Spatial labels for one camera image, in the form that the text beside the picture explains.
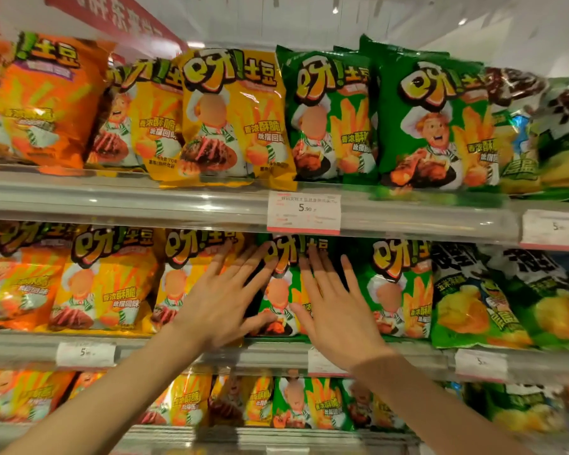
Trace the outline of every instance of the red sign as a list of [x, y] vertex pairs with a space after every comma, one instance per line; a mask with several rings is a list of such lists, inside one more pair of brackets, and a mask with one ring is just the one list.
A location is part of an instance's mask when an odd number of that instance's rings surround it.
[[179, 37], [135, 0], [44, 0], [44, 3], [148, 56], [174, 57], [187, 49]]

